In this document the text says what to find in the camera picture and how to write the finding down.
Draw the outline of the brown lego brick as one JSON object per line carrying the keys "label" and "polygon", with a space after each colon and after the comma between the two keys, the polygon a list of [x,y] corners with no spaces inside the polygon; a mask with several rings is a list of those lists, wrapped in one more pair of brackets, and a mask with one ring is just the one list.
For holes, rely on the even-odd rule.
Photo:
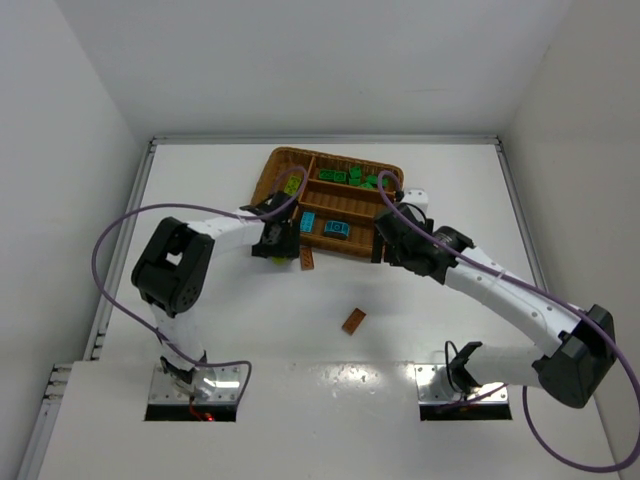
{"label": "brown lego brick", "polygon": [[302,271],[311,271],[315,268],[313,251],[309,247],[303,247],[300,249],[299,254],[300,265]]}

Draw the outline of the cyan long lego brick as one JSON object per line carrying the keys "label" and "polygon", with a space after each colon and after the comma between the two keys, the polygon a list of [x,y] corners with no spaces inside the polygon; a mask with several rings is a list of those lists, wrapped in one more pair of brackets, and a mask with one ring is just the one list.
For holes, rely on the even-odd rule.
{"label": "cyan long lego brick", "polygon": [[302,233],[312,233],[314,229],[314,223],[316,214],[311,211],[305,211],[300,218],[300,231]]}

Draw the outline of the cyan patterned round lego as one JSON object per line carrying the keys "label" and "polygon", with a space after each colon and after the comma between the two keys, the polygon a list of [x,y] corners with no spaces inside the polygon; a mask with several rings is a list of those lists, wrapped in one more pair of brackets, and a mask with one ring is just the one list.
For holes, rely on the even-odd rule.
{"label": "cyan patterned round lego", "polygon": [[325,237],[346,240],[350,234],[350,226],[346,222],[328,220],[325,223],[323,235]]}

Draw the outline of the lime long lego brick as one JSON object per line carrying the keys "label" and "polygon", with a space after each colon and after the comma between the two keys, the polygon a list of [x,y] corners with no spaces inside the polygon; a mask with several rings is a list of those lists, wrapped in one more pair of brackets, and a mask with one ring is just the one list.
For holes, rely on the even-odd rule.
{"label": "lime long lego brick", "polygon": [[296,192],[299,190],[301,183],[302,183],[301,177],[295,176],[295,175],[290,176],[284,187],[284,192],[289,196],[294,196]]}

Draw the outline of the green lego plate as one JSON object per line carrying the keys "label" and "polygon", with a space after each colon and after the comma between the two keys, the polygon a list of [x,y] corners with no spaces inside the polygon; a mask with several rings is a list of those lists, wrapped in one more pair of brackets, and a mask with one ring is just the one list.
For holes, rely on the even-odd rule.
{"label": "green lego plate", "polygon": [[386,180],[383,179],[381,182],[379,182],[379,178],[377,175],[363,176],[361,180],[362,180],[362,183],[359,185],[360,188],[378,190],[379,188],[384,188],[386,185]]}

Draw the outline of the green shiny lego brick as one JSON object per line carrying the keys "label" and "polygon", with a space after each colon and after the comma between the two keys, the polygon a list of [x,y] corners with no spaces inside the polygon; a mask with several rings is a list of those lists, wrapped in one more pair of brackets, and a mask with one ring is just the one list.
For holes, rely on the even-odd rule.
{"label": "green shiny lego brick", "polygon": [[335,174],[336,174],[335,170],[321,169],[318,174],[318,179],[322,181],[327,181],[327,182],[334,182]]}

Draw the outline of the green long lego brick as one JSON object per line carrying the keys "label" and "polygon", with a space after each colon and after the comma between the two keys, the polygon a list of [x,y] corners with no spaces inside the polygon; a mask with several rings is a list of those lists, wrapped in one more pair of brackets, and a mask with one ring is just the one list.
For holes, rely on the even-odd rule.
{"label": "green long lego brick", "polygon": [[351,179],[359,179],[362,176],[362,171],[359,166],[355,166],[349,169],[349,177]]}

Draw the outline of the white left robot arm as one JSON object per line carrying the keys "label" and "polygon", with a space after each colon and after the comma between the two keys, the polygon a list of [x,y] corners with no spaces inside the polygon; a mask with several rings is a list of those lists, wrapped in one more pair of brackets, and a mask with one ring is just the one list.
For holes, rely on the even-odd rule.
{"label": "white left robot arm", "polygon": [[191,385],[206,368],[207,353],[192,309],[204,291],[212,260],[241,248],[253,257],[296,259],[298,202],[277,191],[266,200],[205,221],[164,218],[134,266],[131,280],[156,321],[161,365],[175,380]]}

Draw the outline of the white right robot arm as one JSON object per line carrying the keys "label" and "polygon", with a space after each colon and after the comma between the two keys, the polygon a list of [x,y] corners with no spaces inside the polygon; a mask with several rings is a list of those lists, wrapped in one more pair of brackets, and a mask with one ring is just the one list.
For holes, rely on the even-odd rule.
{"label": "white right robot arm", "polygon": [[445,369],[448,390],[471,394],[487,383],[531,386],[571,408],[582,408],[615,362],[596,332],[614,337],[613,317],[599,305],[572,311],[521,287],[474,242],[449,226],[434,228],[412,204],[397,203],[374,218],[384,260],[429,277],[485,306],[524,333],[529,347],[467,343]]}

